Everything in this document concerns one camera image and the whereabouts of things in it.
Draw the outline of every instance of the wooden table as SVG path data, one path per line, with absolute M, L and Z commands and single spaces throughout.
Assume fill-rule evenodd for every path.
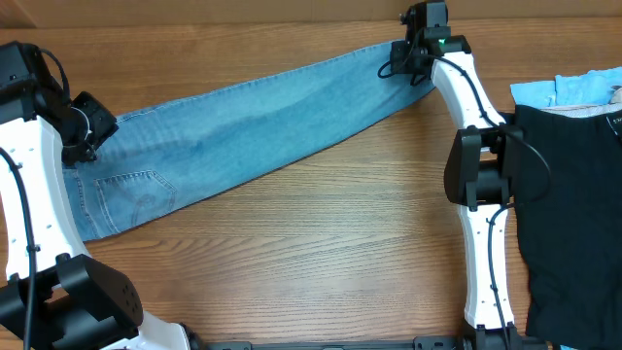
M 453 21 L 494 105 L 512 83 L 621 65 L 622 20 Z M 2 30 L 52 50 L 72 91 L 115 114 L 401 38 L 397 21 Z M 463 319 L 463 234 L 442 171 L 455 129 L 438 91 L 315 156 L 87 247 L 149 311 L 207 341 L 407 339 Z M 516 323 L 530 302 L 515 220 L 507 274 Z M 0 261 L 6 260 L 0 239 Z M 0 348 L 21 345 L 0 332 Z

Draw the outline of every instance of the wire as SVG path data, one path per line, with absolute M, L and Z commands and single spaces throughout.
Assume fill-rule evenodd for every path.
M 479 111 L 481 113 L 481 118 L 483 118 L 486 123 L 488 123 L 491 127 L 497 129 L 501 134 L 511 138 L 513 141 L 515 141 L 516 143 L 518 143 L 519 145 L 523 146 L 524 148 L 526 148 L 527 150 L 529 150 L 530 152 L 532 152 L 537 158 L 538 160 L 542 163 L 542 165 L 544 165 L 544 168 L 546 170 L 546 187 L 544 188 L 544 190 L 537 196 L 535 196 L 533 199 L 530 199 L 526 202 L 522 202 L 522 203 L 511 203 L 511 204 L 504 204 L 501 206 L 501 208 L 493 215 L 493 217 L 491 218 L 491 220 L 489 221 L 489 226 L 488 226 L 488 267 L 490 269 L 490 279 L 491 279 L 491 289 L 493 290 L 493 293 L 495 295 L 495 302 L 497 305 L 497 311 L 499 312 L 499 318 L 501 321 L 501 331 L 503 332 L 503 340 L 505 342 L 505 349 L 506 350 L 510 350 L 510 343 L 509 343 L 509 337 L 507 334 L 507 325 L 505 324 L 505 319 L 503 317 L 503 310 L 501 308 L 501 300 L 499 298 L 499 289 L 497 287 L 497 281 L 495 279 L 495 267 L 493 265 L 493 230 L 494 230 L 494 226 L 495 226 L 495 220 L 497 219 L 497 217 L 505 210 L 509 209 L 509 208 L 513 208 L 516 207 L 518 205 L 525 205 L 527 203 L 532 203 L 532 202 L 536 202 L 539 201 L 543 198 L 545 198 L 550 190 L 551 190 L 551 185 L 552 185 L 552 172 L 551 172 L 551 167 L 549 166 L 548 162 L 546 161 L 546 159 L 542 156 L 542 154 L 536 150 L 532 145 L 530 145 L 529 143 L 527 143 L 525 140 L 523 140 L 522 138 L 517 137 L 516 135 L 514 135 L 513 133 L 507 132 L 506 126 L 504 123 L 502 124 L 496 124 L 495 122 L 493 122 L 490 117 L 488 117 L 488 113 L 486 112 L 485 108 L 484 108 L 484 104 L 482 103 L 482 100 L 479 96 L 479 93 L 477 92 L 477 87 L 475 86 L 475 83 L 473 82 L 473 80 L 470 78 L 470 76 L 468 75 L 468 72 L 463 69 L 460 65 L 458 65 L 457 63 L 442 57 L 442 56 L 437 56 L 434 54 L 427 54 L 427 53 L 412 53 L 413 48 L 411 48 L 410 50 L 410 54 L 408 55 L 408 57 L 404 60 L 404 62 L 410 57 L 410 55 L 414 55 L 414 56 L 419 56 L 419 57 L 423 57 L 423 58 L 431 58 L 431 59 L 436 59 L 439 60 L 443 63 L 446 63 L 450 66 L 452 66 L 453 68 L 455 68 L 458 72 L 460 72 L 460 74 L 465 77 L 466 81 L 468 82 L 468 85 L 470 86 L 472 92 L 473 92 L 473 96 L 475 97 L 475 102 L 477 103 L 477 107 L 479 108 Z M 391 65 L 392 62 L 389 61 L 385 64 L 383 64 L 383 66 L 380 68 L 380 70 L 378 71 L 378 77 L 383 78 L 383 76 L 381 76 L 381 72 L 382 70 Z
M 495 279 L 495 267 L 493 266 L 493 230 L 495 227 L 495 220 L 506 209 L 513 207 L 514 204 L 502 205 L 501 208 L 493 215 L 488 222 L 488 268 L 490 269 L 490 288 L 495 294 L 495 303 L 497 311 L 499 312 L 499 319 L 501 320 L 501 330 L 503 331 L 503 341 L 505 342 L 505 348 L 510 349 L 509 337 L 507 336 L 507 327 L 505 325 L 505 318 L 503 317 L 503 310 L 501 308 L 501 299 L 499 298 L 499 288 L 497 288 L 497 280 Z
M 428 78 L 428 76 L 423 75 L 423 76 L 421 76 L 421 78 L 419 78 L 417 81 L 415 81 L 415 78 L 417 78 L 417 75 L 413 74 L 413 75 L 412 75 L 412 79 L 410 80 L 410 85 L 411 85 L 412 87 L 417 87 L 419 84 L 421 84 L 422 82 L 424 82 L 424 81 Z
M 20 165 L 16 165 L 11 156 L 0 147 L 0 156 L 9 164 L 9 169 L 13 172 L 13 176 L 16 179 L 17 190 L 19 191 L 19 199 L 21 200 L 21 211 L 23 214 L 23 224 L 26 229 L 26 250 L 28 252 L 28 265 L 29 265 L 29 279 L 28 284 L 28 297 L 26 304 L 26 324 L 23 331 L 23 348 L 24 350 L 30 350 L 30 342 L 32 339 L 32 320 L 34 317 L 34 305 L 35 305 L 35 275 L 37 274 L 37 257 L 36 253 L 38 248 L 35 246 L 35 237 L 32 233 L 32 222 L 30 220 L 30 208 L 28 206 L 28 197 L 26 196 L 26 188 L 23 185 L 23 180 L 19 174 Z
M 41 51 L 41 53 L 44 53 L 47 56 L 49 56 L 54 61 L 54 63 L 56 63 L 56 66 L 58 67 L 58 71 L 60 71 L 60 79 L 62 80 L 62 92 L 63 92 L 62 103 L 63 104 L 71 103 L 71 93 L 69 90 L 69 79 L 67 79 L 65 70 L 62 69 L 62 64 L 60 64 L 60 61 L 58 60 L 58 58 L 56 58 L 56 56 L 49 50 L 46 50 L 46 49 L 39 49 L 39 50 Z
M 387 68 L 391 64 L 393 64 L 393 62 L 390 60 L 387 63 L 383 64 L 380 67 L 380 69 L 378 69 L 378 78 L 380 79 L 391 78 L 395 74 L 397 74 L 397 72 L 399 72 L 401 68 L 403 68 L 406 65 L 406 63 L 408 63 L 408 58 L 410 58 L 410 55 L 412 55 L 412 51 L 415 49 L 415 46 L 417 46 L 417 42 L 419 42 L 419 37 L 421 36 L 421 33 L 423 30 L 424 28 L 420 28 L 419 30 L 417 30 L 417 33 L 415 34 L 415 39 L 410 43 L 410 48 L 408 49 L 408 53 L 404 57 L 404 61 L 402 61 L 401 64 L 396 69 L 392 69 L 391 73 L 386 74 L 386 75 L 383 75 L 382 71 L 385 70 L 385 68 Z

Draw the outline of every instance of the light blue denim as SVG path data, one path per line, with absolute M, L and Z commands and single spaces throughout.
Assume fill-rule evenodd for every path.
M 381 80 L 391 44 L 118 117 L 99 160 L 63 170 L 83 240 L 116 234 L 317 153 L 419 100 Z
M 611 101 L 614 86 L 622 86 L 622 67 L 589 71 L 577 77 L 555 77 L 555 82 L 510 86 L 516 104 L 534 108 L 570 105 L 604 105 Z

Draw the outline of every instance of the jeans back pocket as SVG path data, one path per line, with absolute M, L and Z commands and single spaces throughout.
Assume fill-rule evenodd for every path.
M 109 229 L 119 233 L 173 210 L 177 190 L 153 170 L 94 180 Z

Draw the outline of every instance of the blue jeans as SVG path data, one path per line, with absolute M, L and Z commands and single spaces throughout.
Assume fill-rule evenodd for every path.
M 390 44 L 118 117 L 99 160 L 63 170 L 83 240 L 116 234 L 317 153 L 432 90 L 382 80 Z

